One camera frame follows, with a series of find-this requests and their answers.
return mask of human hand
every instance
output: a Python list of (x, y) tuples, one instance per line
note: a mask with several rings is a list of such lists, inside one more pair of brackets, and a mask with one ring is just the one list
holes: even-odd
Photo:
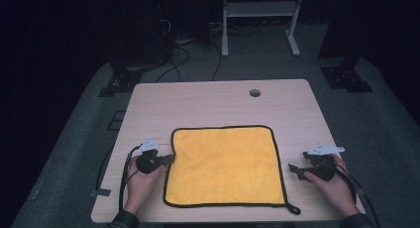
[(138, 171), (136, 158), (130, 160), (130, 166), (127, 172), (127, 188), (129, 197), (124, 210), (137, 215), (142, 205), (146, 202), (152, 193), (158, 177), (165, 172), (164, 166), (157, 168), (149, 174)]
[[(333, 155), (333, 158), (337, 165), (346, 170), (344, 161), (337, 155)], [(347, 174), (340, 167), (337, 167), (337, 169), (342, 171), (343, 174)], [(338, 174), (335, 174), (329, 181), (325, 181), (309, 171), (306, 171), (304, 175), (321, 189), (327, 200), (338, 209), (344, 218), (360, 213), (353, 201), (347, 183)]]

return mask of gray floor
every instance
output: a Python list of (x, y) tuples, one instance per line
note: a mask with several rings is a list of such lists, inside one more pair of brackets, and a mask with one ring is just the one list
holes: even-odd
[[(301, 57), (291, 54), (285, 26), (263, 27), (246, 38), (230, 38), (230, 56), (223, 58), (215, 80), (304, 78), (309, 81), (325, 120), (350, 173), (364, 186), (382, 227), (418, 227), (420, 216), (420, 129), (385, 84), (380, 72), (364, 59), (357, 72), (373, 92), (332, 90), (320, 66), (340, 58), (317, 59), (327, 25), (298, 25)], [(220, 47), (220, 37), (213, 42)], [(179, 67), (182, 81), (208, 81), (218, 63), (212, 45), (192, 44), (188, 62)], [(174, 63), (184, 59), (179, 51)], [(144, 74), (155, 82), (170, 65)], [(130, 93), (98, 97), (110, 76), (108, 64), (98, 69), (61, 133), (33, 193), (13, 227), (105, 227), (90, 213), (96, 176), (118, 132), (108, 131), (114, 112), (125, 110)], [(177, 81), (173, 71), (160, 82)], [(296, 227), (338, 227), (336, 222), (298, 223)]]

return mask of black sleeve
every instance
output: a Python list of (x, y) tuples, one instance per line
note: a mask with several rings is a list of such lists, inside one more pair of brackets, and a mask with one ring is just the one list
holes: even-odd
[(139, 218), (132, 213), (121, 210), (108, 227), (112, 228), (136, 228), (139, 226)]
[(340, 223), (340, 228), (371, 228), (373, 227), (364, 214), (349, 216)]

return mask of yellow towel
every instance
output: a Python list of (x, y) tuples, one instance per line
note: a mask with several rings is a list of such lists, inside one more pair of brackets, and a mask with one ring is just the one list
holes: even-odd
[(269, 127), (180, 128), (172, 133), (172, 147), (176, 157), (166, 177), (166, 204), (290, 206), (300, 213), (286, 200)]

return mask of wooden table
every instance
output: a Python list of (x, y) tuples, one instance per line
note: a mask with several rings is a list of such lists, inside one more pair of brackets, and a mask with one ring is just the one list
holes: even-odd
[[(259, 91), (254, 97), (250, 91)], [(130, 150), (146, 139), (160, 143), (159, 155), (171, 153), (176, 128), (269, 126), (278, 145), (288, 200), (300, 215), (286, 208), (174, 208), (162, 201), (164, 176), (140, 212), (142, 222), (286, 222), (338, 220), (340, 215), (318, 188), (289, 171), (288, 164), (310, 167), (302, 152), (316, 143), (335, 145), (309, 83), (303, 79), (151, 83), (136, 86), (101, 185), (91, 218), (110, 222), (118, 213), (122, 169)], [(359, 209), (364, 211), (361, 203)]]

